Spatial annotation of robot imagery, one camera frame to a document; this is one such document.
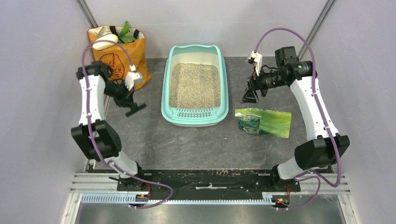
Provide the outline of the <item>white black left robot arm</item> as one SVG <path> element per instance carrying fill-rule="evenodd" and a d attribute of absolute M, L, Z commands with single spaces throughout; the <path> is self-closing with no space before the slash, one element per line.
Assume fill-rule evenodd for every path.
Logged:
<path fill-rule="evenodd" d="M 108 165 L 119 174 L 118 181 L 122 185 L 139 191 L 147 183 L 142 168 L 127 158 L 119 134 L 105 117 L 105 96 L 113 98 L 118 107 L 128 108 L 126 117 L 146 107 L 134 101 L 134 85 L 142 81 L 142 75 L 134 65 L 130 69 L 124 79 L 112 81 L 110 76 L 114 69 L 102 61 L 78 68 L 76 76 L 82 91 L 82 111 L 71 135 L 87 159 Z"/>

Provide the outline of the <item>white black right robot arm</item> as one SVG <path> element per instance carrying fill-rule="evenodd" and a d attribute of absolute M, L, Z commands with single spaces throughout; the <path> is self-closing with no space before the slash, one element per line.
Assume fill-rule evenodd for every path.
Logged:
<path fill-rule="evenodd" d="M 267 95 L 269 89 L 288 86 L 295 96 L 306 128 L 307 142 L 296 147 L 294 156 L 274 166 L 269 184 L 281 191 L 289 180 L 301 177 L 322 167 L 340 165 L 340 158 L 350 145 L 349 137 L 340 135 L 322 99 L 317 72 L 312 61 L 300 61 L 294 47 L 275 51 L 276 67 L 263 70 L 262 55 L 252 51 L 247 63 L 254 71 L 247 79 L 243 103 L 257 103 L 258 94 Z"/>

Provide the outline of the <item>teal plastic litter box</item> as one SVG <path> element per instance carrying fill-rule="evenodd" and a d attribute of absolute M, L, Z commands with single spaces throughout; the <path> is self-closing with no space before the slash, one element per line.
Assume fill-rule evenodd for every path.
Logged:
<path fill-rule="evenodd" d="M 176 126 L 213 126 L 225 119 L 229 97 L 218 46 L 174 46 L 166 62 L 161 113 Z"/>

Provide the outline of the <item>green litter bag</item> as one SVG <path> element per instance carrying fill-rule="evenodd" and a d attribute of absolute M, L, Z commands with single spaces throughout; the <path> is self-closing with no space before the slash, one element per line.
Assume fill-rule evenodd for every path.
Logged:
<path fill-rule="evenodd" d="M 280 138 L 290 135 L 290 112 L 241 108 L 235 109 L 235 117 L 238 118 L 238 128 L 248 134 L 271 134 Z"/>

